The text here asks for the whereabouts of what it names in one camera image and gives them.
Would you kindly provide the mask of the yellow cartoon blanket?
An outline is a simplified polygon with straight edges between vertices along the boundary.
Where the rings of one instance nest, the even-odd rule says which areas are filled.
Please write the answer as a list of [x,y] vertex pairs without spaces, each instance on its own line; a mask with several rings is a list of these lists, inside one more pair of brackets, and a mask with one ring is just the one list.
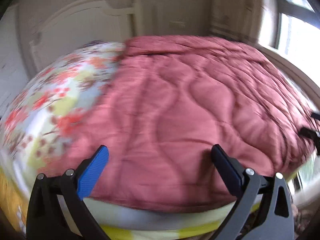
[[26,234],[28,201],[22,196],[15,183],[5,175],[1,168],[1,209],[13,228]]

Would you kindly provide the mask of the white wooden headboard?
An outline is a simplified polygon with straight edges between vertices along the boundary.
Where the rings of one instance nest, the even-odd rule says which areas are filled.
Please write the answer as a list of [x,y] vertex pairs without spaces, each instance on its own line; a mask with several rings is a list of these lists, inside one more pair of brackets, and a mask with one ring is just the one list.
[[30,41],[36,71],[90,42],[124,42],[144,35],[141,0],[114,8],[110,0],[78,0],[55,12]]

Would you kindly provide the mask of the floral bed sheet mattress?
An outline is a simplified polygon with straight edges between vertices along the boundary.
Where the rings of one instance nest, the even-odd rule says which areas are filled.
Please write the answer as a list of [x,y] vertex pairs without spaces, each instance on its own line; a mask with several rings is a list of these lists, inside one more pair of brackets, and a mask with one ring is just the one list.
[[[1,119],[1,168],[28,203],[46,160],[61,156],[72,142],[63,122],[93,109],[103,88],[111,84],[125,48],[126,43],[99,42],[62,56],[10,104]],[[96,200],[91,194],[84,201],[112,239],[182,239],[217,229],[235,198],[202,212],[134,209]]]

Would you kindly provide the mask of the window with dark frame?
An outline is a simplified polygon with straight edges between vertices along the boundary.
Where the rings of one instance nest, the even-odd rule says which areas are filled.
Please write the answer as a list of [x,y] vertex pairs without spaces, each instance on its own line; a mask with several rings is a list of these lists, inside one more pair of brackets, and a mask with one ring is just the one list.
[[277,49],[292,59],[319,53],[319,16],[308,0],[277,0],[280,17]]

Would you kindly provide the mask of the patterned beige curtain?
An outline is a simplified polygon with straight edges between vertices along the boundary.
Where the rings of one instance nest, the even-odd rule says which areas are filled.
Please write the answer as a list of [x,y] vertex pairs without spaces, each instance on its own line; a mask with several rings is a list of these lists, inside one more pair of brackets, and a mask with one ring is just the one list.
[[263,0],[212,0],[210,33],[225,39],[258,42]]

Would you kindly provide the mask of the white wardrobe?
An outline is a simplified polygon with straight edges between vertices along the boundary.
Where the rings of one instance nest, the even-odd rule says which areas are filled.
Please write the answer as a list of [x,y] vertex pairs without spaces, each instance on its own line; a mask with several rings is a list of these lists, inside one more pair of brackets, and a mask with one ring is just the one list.
[[18,5],[8,7],[1,18],[0,101],[1,115],[29,81],[17,31]]

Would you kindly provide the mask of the pink quilted padded coat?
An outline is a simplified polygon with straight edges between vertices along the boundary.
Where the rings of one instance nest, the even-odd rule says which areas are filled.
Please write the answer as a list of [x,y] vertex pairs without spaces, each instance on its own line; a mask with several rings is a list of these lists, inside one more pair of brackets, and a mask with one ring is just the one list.
[[72,142],[41,172],[60,175],[100,145],[110,160],[91,197],[134,209],[202,212],[234,200],[210,161],[219,144],[259,174],[289,176],[314,150],[309,102],[263,54],[217,37],[140,36]]

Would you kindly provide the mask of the white window sill ledge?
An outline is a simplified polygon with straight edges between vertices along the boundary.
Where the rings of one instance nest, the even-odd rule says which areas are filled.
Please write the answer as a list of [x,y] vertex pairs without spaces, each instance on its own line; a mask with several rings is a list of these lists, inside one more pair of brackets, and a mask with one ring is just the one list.
[[293,80],[306,93],[316,108],[319,109],[319,87],[310,79],[310,77],[271,46],[255,44],[254,47],[264,54],[270,62],[284,72],[291,80]]

